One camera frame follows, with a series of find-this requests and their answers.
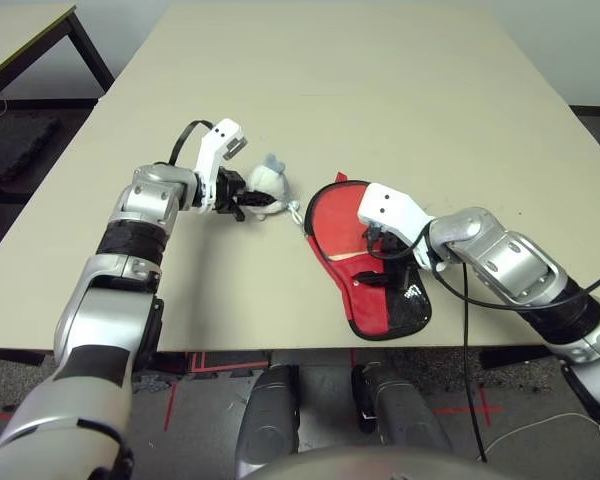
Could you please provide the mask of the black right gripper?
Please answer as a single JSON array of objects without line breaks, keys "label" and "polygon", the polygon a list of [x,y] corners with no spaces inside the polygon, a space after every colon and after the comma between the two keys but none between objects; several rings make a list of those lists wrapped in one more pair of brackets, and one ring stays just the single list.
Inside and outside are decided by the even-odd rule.
[{"label": "black right gripper", "polygon": [[[412,254],[412,248],[407,246],[396,235],[386,232],[380,241],[379,256],[384,260],[398,260]],[[362,271],[355,275],[355,281],[367,286],[385,286],[388,275],[375,271]]]}]

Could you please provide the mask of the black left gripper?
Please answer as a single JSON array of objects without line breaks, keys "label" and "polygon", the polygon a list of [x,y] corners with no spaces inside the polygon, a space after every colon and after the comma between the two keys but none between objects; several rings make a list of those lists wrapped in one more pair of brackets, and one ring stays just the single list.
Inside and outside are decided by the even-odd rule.
[{"label": "black left gripper", "polygon": [[237,222],[244,222],[246,209],[258,220],[263,220],[276,199],[267,193],[245,191],[244,188],[245,180],[237,171],[220,167],[216,179],[214,210],[218,214],[231,214]]}]

